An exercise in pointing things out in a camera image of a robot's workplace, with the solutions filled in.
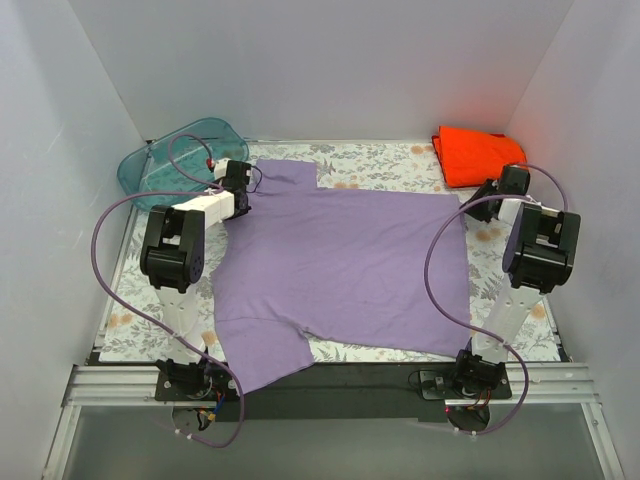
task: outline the floral tablecloth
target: floral tablecloth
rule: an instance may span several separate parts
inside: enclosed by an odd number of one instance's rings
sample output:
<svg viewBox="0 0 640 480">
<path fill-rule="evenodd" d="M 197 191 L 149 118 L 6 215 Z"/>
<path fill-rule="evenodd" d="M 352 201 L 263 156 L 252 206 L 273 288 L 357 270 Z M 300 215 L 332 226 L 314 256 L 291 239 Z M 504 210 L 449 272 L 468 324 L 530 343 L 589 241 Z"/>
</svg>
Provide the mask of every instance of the floral tablecloth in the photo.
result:
<svg viewBox="0 0 640 480">
<path fill-rule="evenodd" d="M 447 189 L 431 144 L 255 143 L 250 146 L 250 152 L 252 162 L 258 158 L 315 162 L 318 167 L 318 186 L 321 187 L 455 193 L 462 201 L 473 193 L 473 189 Z M 117 292 L 143 311 L 160 317 L 162 312 L 154 289 L 140 272 L 138 263 L 146 223 L 147 215 L 138 213 Z M 469 217 L 466 223 L 472 323 L 482 325 L 482 319 L 491 310 L 501 287 L 503 273 L 500 266 L 509 227 L 497 221 L 485 224 Z M 209 353 L 220 360 L 224 359 L 224 352 L 215 333 L 214 299 L 209 277 L 220 263 L 226 244 L 223 225 L 216 225 L 207 231 L 206 265 L 197 284 L 199 319 L 196 328 L 208 345 Z M 313 336 L 309 336 L 309 343 L 318 362 L 451 360 L 428 352 L 346 345 Z M 560 360 L 542 303 L 532 310 L 514 347 L 527 361 Z M 165 358 L 167 351 L 168 339 L 164 332 L 118 304 L 112 307 L 100 353 L 101 361 L 154 361 Z"/>
</svg>

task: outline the white panel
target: white panel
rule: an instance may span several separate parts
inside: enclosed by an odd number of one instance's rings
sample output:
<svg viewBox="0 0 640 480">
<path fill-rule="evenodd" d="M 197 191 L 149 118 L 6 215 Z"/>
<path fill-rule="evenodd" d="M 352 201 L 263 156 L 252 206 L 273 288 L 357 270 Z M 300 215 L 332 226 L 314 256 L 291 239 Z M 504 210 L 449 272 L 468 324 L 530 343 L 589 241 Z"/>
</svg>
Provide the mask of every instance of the white panel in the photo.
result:
<svg viewBox="0 0 640 480">
<path fill-rule="evenodd" d="M 572 0 L 71 0 L 145 138 L 503 130 Z"/>
<path fill-rule="evenodd" d="M 576 2 L 509 126 L 582 215 L 575 271 L 551 306 L 596 377 L 627 478 L 640 478 L 639 25 L 637 1 Z"/>
<path fill-rule="evenodd" d="M 0 105 L 0 478 L 39 479 L 106 302 L 91 230 L 142 140 L 66 0 L 0 2 Z M 107 274 L 125 213 L 106 226 Z"/>
</svg>

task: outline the purple t-shirt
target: purple t-shirt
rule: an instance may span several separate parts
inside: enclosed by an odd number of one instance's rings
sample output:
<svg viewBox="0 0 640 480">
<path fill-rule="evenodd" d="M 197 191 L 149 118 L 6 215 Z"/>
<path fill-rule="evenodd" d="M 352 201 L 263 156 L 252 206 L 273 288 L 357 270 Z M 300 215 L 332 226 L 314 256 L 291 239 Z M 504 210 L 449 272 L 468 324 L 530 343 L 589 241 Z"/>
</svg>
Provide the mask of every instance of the purple t-shirt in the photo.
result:
<svg viewBox="0 0 640 480">
<path fill-rule="evenodd" d="M 426 295 L 424 258 L 460 206 L 454 195 L 315 188 L 315 164 L 261 161 L 249 214 L 225 222 L 212 274 L 216 332 L 245 392 L 313 364 L 305 332 L 375 347 L 455 356 L 469 332 Z M 462 220 L 432 258 L 433 290 L 470 319 Z"/>
</svg>

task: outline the table surface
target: table surface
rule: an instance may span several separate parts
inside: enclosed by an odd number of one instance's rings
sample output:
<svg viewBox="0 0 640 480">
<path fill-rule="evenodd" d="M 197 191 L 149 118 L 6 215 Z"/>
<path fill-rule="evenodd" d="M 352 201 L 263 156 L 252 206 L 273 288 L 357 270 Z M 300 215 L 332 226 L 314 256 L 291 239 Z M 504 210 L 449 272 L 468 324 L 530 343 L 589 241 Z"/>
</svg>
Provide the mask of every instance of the table surface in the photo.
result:
<svg viewBox="0 0 640 480">
<path fill-rule="evenodd" d="M 318 186 L 358 188 L 404 192 L 457 194 L 467 200 L 475 189 L 449 190 L 429 143 L 253 143 L 251 162 L 259 158 L 290 159 L 315 162 Z M 139 267 L 140 249 L 147 223 L 147 214 L 138 212 L 133 232 L 123 246 L 124 264 L 117 281 L 117 293 L 129 303 L 150 315 L 162 312 L 153 287 Z M 471 322 L 481 326 L 500 290 L 503 273 L 502 254 L 510 228 L 493 221 L 491 224 L 466 217 L 469 260 Z M 199 318 L 196 328 L 201 332 L 209 353 L 224 360 L 224 352 L 215 333 L 213 294 L 210 273 L 222 260 L 227 245 L 223 225 L 207 231 L 205 269 L 197 284 Z M 118 304 L 111 312 L 104 331 L 100 353 L 103 362 L 155 361 L 166 358 L 168 338 L 149 322 L 130 313 Z M 450 357 L 389 348 L 348 345 L 313 336 L 309 344 L 317 362 L 428 362 L 450 361 Z M 525 321 L 513 346 L 526 361 L 559 361 L 560 357 L 551 327 L 548 307 L 537 305 Z"/>
</svg>

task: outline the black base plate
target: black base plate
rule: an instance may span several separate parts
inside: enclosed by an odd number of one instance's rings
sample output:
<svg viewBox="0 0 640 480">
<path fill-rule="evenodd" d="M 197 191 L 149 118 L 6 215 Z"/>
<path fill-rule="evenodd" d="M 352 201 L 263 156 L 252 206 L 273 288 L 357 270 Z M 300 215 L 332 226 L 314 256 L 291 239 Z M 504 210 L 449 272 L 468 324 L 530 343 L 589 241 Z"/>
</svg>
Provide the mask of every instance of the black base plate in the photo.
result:
<svg viewBox="0 0 640 480">
<path fill-rule="evenodd" d="M 436 378 L 448 378 L 451 376 L 455 368 L 454 362 L 443 362 L 443 363 L 430 363 L 428 367 L 420 369 L 420 383 L 428 382 L 429 384 L 432 381 L 435 383 Z M 452 390 L 451 388 L 447 388 L 442 386 L 442 388 L 422 388 L 422 397 L 425 400 L 450 400 L 450 399 L 459 399 L 465 398 L 461 395 L 460 392 Z M 511 387 L 509 385 L 509 379 L 507 378 L 507 374 L 505 373 L 502 377 L 501 383 L 498 385 L 498 388 L 491 391 L 491 398 L 495 400 L 506 400 L 511 398 L 512 392 Z"/>
</svg>

